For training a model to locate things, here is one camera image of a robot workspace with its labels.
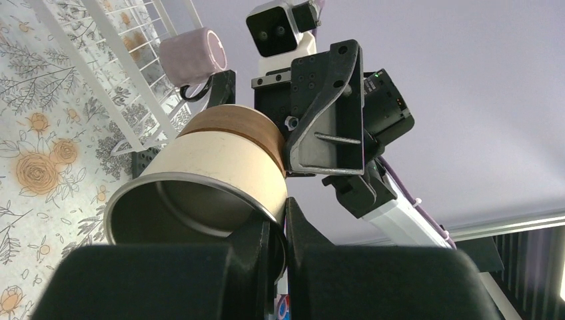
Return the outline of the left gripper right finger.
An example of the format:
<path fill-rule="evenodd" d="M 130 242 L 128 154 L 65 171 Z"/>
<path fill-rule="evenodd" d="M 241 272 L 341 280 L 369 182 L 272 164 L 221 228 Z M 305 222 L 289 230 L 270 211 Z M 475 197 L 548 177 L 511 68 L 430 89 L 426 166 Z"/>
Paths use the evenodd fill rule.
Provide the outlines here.
<path fill-rule="evenodd" d="M 286 200 L 292 319 L 498 319 L 464 252 L 334 245 Z"/>

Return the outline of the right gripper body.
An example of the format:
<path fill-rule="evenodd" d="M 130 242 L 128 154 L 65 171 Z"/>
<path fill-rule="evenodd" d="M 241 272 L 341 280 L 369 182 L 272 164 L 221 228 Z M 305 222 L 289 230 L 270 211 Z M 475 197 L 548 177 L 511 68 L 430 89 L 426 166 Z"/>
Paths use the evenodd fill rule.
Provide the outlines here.
<path fill-rule="evenodd" d="M 270 67 L 251 86 L 255 109 L 284 138 L 282 163 L 291 175 L 362 175 L 415 124 L 390 75 L 364 71 L 355 40 Z"/>

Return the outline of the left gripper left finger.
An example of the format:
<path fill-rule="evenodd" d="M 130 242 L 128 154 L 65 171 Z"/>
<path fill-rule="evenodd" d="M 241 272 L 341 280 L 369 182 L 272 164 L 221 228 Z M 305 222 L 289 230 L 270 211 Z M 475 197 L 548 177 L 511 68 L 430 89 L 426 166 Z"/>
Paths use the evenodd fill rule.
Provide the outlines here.
<path fill-rule="evenodd" d="M 93 245 L 58 266 L 33 319 L 264 319 L 272 227 L 251 217 L 218 243 Z"/>

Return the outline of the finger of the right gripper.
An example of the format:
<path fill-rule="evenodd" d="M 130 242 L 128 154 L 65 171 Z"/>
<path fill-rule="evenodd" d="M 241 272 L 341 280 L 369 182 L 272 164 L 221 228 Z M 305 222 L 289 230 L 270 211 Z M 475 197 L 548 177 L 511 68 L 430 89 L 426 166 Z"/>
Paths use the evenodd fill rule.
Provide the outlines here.
<path fill-rule="evenodd" d="M 189 87 L 189 85 L 180 87 L 181 98 L 189 103 L 194 103 L 208 95 L 209 99 L 204 104 L 204 109 L 219 105 L 235 104 L 236 73 L 233 70 L 226 70 L 211 75 L 205 86 L 192 96 L 187 95 Z"/>

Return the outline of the mauve cup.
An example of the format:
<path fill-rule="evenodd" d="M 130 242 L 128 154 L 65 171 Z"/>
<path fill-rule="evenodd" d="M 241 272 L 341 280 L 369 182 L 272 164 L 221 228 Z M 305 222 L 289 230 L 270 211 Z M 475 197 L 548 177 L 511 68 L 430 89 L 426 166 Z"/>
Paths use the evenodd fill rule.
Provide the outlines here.
<path fill-rule="evenodd" d="M 227 70 L 227 56 L 218 35 L 203 27 L 161 41 L 160 63 L 176 87 L 204 83 Z"/>

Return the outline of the cream cup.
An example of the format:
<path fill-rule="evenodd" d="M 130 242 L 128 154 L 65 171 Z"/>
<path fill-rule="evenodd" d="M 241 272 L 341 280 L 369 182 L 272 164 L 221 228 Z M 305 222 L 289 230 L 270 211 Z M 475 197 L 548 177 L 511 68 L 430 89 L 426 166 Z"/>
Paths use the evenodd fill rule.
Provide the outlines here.
<path fill-rule="evenodd" d="M 273 276 L 286 267 L 284 139 L 255 109 L 219 105 L 197 113 L 105 207 L 112 245 L 220 243 L 253 219 L 275 232 Z"/>

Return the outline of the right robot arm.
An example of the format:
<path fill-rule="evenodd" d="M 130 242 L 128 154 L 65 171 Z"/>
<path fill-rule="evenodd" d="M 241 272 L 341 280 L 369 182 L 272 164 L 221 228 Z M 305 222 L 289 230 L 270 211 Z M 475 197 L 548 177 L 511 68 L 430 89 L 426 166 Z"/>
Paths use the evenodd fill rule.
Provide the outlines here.
<path fill-rule="evenodd" d="M 412 198 L 384 148 L 414 118 L 385 71 L 365 73 L 357 41 L 279 56 L 255 79 L 254 111 L 237 105 L 199 113 L 179 134 L 223 159 L 268 155 L 281 176 L 323 175 L 338 202 L 384 231 L 390 247 L 336 246 L 286 195 L 262 162 L 244 161 L 230 184 L 254 195 L 285 229 L 293 319 L 498 319 L 475 264 Z"/>

